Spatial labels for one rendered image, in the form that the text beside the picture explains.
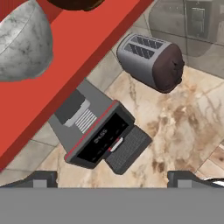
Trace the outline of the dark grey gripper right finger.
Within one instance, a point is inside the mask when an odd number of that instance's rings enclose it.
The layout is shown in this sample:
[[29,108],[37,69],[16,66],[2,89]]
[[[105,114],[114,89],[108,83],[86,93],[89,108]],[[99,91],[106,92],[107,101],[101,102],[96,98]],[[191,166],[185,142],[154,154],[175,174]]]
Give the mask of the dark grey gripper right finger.
[[190,171],[168,171],[167,178],[169,188],[224,188],[224,178],[202,179]]

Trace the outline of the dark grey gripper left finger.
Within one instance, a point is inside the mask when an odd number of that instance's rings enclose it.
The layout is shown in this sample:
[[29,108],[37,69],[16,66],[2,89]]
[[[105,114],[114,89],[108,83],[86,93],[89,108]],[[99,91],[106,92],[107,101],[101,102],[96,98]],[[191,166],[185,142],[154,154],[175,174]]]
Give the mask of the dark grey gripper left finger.
[[34,171],[28,177],[3,185],[3,187],[19,188],[57,188],[56,171]]

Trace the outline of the grey coffee machine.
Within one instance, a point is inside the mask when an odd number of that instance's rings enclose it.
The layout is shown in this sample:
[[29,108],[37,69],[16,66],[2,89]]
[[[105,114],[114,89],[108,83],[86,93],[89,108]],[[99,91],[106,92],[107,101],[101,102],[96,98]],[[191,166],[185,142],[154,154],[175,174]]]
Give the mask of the grey coffee machine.
[[121,102],[84,80],[50,117],[65,161],[94,169],[101,161],[124,174],[152,142]]

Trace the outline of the grey toaster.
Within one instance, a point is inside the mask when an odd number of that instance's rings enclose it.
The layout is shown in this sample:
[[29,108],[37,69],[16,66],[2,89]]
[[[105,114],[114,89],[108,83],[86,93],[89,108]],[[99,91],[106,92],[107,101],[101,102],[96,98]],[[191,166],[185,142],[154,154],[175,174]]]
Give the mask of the grey toaster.
[[170,93],[182,81],[182,52],[169,41],[131,33],[117,47],[116,56],[126,73],[160,93]]

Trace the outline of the grey marble bowl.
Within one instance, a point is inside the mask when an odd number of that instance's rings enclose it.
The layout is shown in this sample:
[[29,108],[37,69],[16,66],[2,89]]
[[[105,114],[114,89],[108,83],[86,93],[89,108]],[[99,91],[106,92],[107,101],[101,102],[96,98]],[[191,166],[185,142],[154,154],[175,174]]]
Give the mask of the grey marble bowl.
[[38,2],[27,0],[0,23],[0,81],[34,79],[52,61],[50,23]]

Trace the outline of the dark brown bowl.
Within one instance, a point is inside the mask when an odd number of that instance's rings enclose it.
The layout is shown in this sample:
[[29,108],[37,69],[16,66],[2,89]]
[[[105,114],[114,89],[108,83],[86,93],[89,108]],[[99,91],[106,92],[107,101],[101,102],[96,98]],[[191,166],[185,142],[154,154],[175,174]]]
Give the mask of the dark brown bowl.
[[49,3],[67,11],[91,11],[105,0],[47,0]]

